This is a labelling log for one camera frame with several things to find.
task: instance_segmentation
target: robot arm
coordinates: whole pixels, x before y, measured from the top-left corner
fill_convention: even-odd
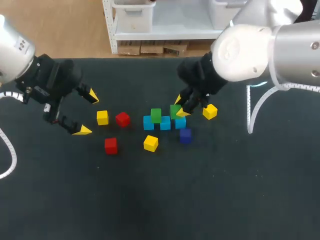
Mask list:
[[[60,112],[64,97],[76,90],[92,104],[99,101],[82,79],[82,70],[72,60],[57,62],[45,54],[36,57],[35,46],[0,15],[0,84],[15,81],[23,92],[24,104],[30,98],[44,104],[44,119],[58,123],[72,135],[91,131]]]
[[[228,82],[249,84],[271,78],[279,87],[284,82],[315,85],[314,75],[320,71],[314,48],[319,47],[320,32],[316,22],[293,24],[302,11],[300,0],[248,0],[211,52],[178,66],[178,76],[188,87],[175,102],[182,106],[177,115],[192,114],[199,103],[207,107],[209,96]]]

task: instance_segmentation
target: cable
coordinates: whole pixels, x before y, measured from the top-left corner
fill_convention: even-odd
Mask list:
[[[297,83],[284,83],[281,86],[285,89],[302,89],[307,91],[312,91],[316,93],[320,93],[319,86],[310,86],[304,84],[297,84]],[[256,121],[256,117],[258,115],[259,109],[264,104],[264,102],[275,92],[279,91],[279,89],[274,86],[273,88],[269,89],[257,102],[255,105],[252,115],[251,115],[251,94],[250,94],[250,86],[246,86],[246,126],[249,134],[252,134],[254,131],[254,125]]]
[[[11,92],[11,91],[0,93],[0,99],[5,98],[5,97],[11,97],[11,98],[14,98],[20,102],[23,102],[23,100],[24,100],[24,98],[21,94],[16,93],[16,92]],[[0,128],[0,138],[2,138],[2,140],[4,141],[6,146],[8,147],[8,149],[11,153],[11,158],[12,158],[10,168],[7,171],[5,171],[4,173],[0,174],[0,179],[3,179],[15,170],[16,165],[17,165],[17,154],[16,154],[16,150],[15,150],[14,146],[12,145],[12,143],[10,142],[10,140],[8,139],[8,137],[5,135],[5,133],[2,131],[1,128]]]

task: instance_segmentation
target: wooden block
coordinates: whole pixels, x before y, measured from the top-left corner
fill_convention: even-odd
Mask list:
[[[120,127],[125,128],[130,124],[130,116],[122,112],[115,117],[115,121]]]
[[[151,122],[153,124],[160,124],[161,123],[161,108],[151,108]]]
[[[181,105],[175,104],[170,105],[170,116],[172,120],[180,119],[180,116],[177,116],[177,112],[181,109]]]
[[[171,119],[169,116],[161,117],[160,130],[171,130]]]
[[[156,151],[158,145],[158,138],[150,135],[148,135],[143,142],[144,149],[153,153]]]
[[[114,138],[107,138],[104,140],[104,149],[105,153],[108,155],[115,155],[118,153],[118,143],[117,139]]]
[[[109,116],[108,111],[97,111],[96,112],[96,120],[98,125],[108,125],[109,124]]]
[[[140,53],[163,54],[165,41],[144,40],[141,42]]]
[[[164,43],[164,52],[175,54],[178,57],[183,57],[187,52],[189,42],[186,40],[169,40]]]
[[[151,116],[143,116],[143,129],[155,130],[155,124],[151,122]]]
[[[206,119],[210,120],[213,119],[218,114],[218,109],[209,104],[206,108],[203,109],[202,115],[205,116]]]
[[[180,129],[180,143],[189,144],[192,142],[191,129],[183,128]]]
[[[118,41],[118,54],[140,55],[141,41]]]
[[[186,117],[181,117],[179,119],[174,120],[175,129],[185,129],[187,127],[187,119]]]

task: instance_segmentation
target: floor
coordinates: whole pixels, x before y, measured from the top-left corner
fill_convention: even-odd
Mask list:
[[[122,57],[111,53],[102,0],[1,0],[0,14],[34,42],[37,55]],[[187,56],[202,56],[211,42],[192,41]]]

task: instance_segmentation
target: cube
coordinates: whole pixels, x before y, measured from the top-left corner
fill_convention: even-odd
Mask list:
[[[161,117],[160,130],[171,130],[171,119],[169,116]]]
[[[104,140],[104,149],[105,153],[108,155],[115,155],[118,153],[118,144],[117,139],[114,138],[107,138]]]
[[[96,120],[98,125],[108,125],[109,124],[109,116],[108,111],[97,111],[96,112]]]
[[[206,119],[210,120],[213,119],[218,114],[218,109],[209,104],[206,108],[203,109],[202,115],[205,116]]]
[[[192,142],[191,129],[183,128],[180,129],[180,143],[190,144]]]
[[[145,150],[154,153],[158,147],[158,144],[159,142],[157,137],[148,135],[144,140],[143,147]]]
[[[155,125],[151,122],[151,116],[143,116],[143,129],[155,130]]]
[[[181,109],[181,105],[175,104],[170,105],[170,116],[172,120],[180,119],[180,116],[177,116],[177,112]]]
[[[151,122],[153,124],[161,123],[161,108],[151,108]]]
[[[130,124],[130,117],[125,112],[121,112],[115,117],[115,121],[120,127],[125,128]]]
[[[187,127],[187,119],[185,116],[174,120],[174,122],[175,122],[175,129],[185,129]]]

